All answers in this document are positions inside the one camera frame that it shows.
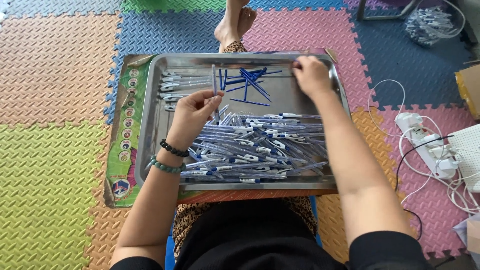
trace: black shirt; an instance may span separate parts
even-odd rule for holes
[[[350,246],[352,270],[430,270],[420,244],[397,232],[372,232]],[[161,270],[154,260],[125,258],[111,270]],[[222,202],[188,232],[175,270],[346,270],[317,245],[302,221],[280,199]]]

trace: woman's hand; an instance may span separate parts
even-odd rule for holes
[[[300,56],[293,63],[293,73],[302,91],[313,99],[332,91],[327,67],[315,56]]]
[[[218,91],[218,95],[214,97],[213,90],[202,90],[181,98],[177,102],[166,142],[180,151],[190,147],[205,122],[212,120],[210,115],[220,105],[224,94]]]

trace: metal stand leg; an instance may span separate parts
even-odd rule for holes
[[[360,0],[359,3],[359,10],[357,12],[357,21],[375,21],[375,20],[392,20],[392,19],[398,19],[406,14],[410,13],[417,5],[420,3],[421,0],[412,0],[403,10],[400,12],[399,15],[393,15],[393,16],[372,16],[372,17],[365,17],[364,12],[365,12],[365,4],[367,3],[367,0]]]

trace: green jade bracelet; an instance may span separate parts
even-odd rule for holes
[[[180,173],[187,169],[187,165],[185,165],[185,163],[182,163],[181,166],[178,168],[164,165],[156,160],[156,155],[152,156],[152,162],[150,162],[150,164],[152,164],[152,166],[155,166],[164,172],[171,172],[171,173]]]

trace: bag of pens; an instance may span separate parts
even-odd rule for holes
[[[423,0],[405,21],[408,37],[423,47],[455,37],[465,25],[465,16],[447,0]]]

